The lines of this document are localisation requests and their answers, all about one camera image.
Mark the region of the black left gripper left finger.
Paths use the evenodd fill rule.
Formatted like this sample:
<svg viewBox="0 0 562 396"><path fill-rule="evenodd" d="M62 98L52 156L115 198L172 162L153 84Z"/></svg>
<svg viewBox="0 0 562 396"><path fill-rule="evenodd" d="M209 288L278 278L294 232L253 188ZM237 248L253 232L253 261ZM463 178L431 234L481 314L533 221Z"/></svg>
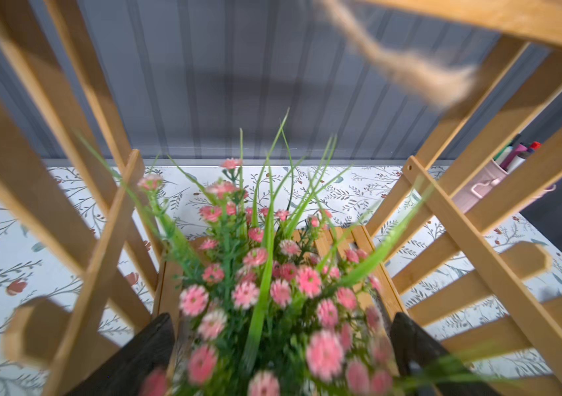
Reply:
<svg viewBox="0 0 562 396"><path fill-rule="evenodd" d="M155 369L167 368L175 332L171 316L161 313L69 395L138 395Z"/></svg>

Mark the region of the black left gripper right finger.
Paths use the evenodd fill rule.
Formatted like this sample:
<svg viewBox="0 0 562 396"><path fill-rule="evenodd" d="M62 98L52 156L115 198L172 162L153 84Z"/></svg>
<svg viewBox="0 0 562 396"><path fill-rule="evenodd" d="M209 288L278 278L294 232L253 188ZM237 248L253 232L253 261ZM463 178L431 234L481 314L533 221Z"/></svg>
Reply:
<svg viewBox="0 0 562 396"><path fill-rule="evenodd" d="M389 336L400 374L394 380L396 391L404 395L497 394L408 315L394 316Z"/></svg>

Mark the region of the pink flower plant pot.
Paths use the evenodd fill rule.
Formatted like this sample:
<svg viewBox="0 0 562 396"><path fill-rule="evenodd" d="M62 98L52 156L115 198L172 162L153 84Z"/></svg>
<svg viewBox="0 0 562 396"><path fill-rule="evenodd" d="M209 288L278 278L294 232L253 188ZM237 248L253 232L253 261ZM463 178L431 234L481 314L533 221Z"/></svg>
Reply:
<svg viewBox="0 0 562 396"><path fill-rule="evenodd" d="M119 183L182 266L179 310L191 323L193 351L179 379L155 369L138 395L398 392L383 317L360 297L379 290L373 271L411 228L410 217L372 252L343 248L335 238L319 255L330 213L320 209L299 228L318 190L310 188L294 211L258 208L243 186L242 161L229 158L223 177L203 188L208 235L193 247L168 216L163 184L156 173Z"/></svg>

